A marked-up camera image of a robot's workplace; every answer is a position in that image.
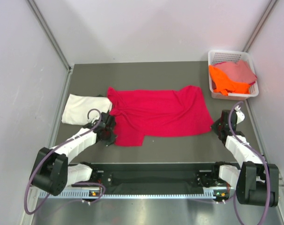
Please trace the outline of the crimson red t-shirt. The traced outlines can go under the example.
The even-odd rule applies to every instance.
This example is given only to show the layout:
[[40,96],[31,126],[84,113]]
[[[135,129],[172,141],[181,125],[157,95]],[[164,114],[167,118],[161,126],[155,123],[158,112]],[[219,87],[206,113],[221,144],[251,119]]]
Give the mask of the crimson red t-shirt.
[[180,90],[115,90],[107,97],[115,118],[115,144],[142,146],[146,136],[183,137],[208,133],[213,119],[206,107],[201,88]]

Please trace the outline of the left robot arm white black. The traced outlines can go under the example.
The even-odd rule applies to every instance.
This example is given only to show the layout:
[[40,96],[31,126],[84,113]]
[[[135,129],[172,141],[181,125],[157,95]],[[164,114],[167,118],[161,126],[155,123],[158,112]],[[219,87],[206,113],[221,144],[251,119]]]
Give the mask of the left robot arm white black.
[[98,182],[98,174],[87,163],[70,166],[71,161],[88,147],[103,142],[106,146],[113,144],[116,135],[113,130],[115,118],[109,113],[100,112],[95,120],[88,123],[63,143],[39,150],[30,176],[31,185],[58,196],[65,187],[78,182],[93,186]]

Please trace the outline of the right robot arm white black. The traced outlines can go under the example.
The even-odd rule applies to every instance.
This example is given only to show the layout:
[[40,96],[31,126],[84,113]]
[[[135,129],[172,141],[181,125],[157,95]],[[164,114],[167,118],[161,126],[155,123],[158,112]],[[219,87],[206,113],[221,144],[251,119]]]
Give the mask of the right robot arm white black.
[[240,168],[222,163],[210,178],[215,185],[227,182],[235,188],[239,203],[264,206],[268,191],[263,161],[248,148],[249,143],[243,133],[236,131],[237,124],[244,118],[242,111],[222,110],[221,117],[211,126]]

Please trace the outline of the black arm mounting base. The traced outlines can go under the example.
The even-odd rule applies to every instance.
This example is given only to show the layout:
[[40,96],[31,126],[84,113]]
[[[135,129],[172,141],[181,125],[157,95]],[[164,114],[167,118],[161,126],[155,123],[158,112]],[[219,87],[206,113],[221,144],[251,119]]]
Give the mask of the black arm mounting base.
[[88,164],[93,172],[88,181],[77,181],[74,186],[95,182],[107,187],[120,185],[181,184],[188,187],[213,187],[223,185],[219,179],[219,167],[237,163],[135,163]]

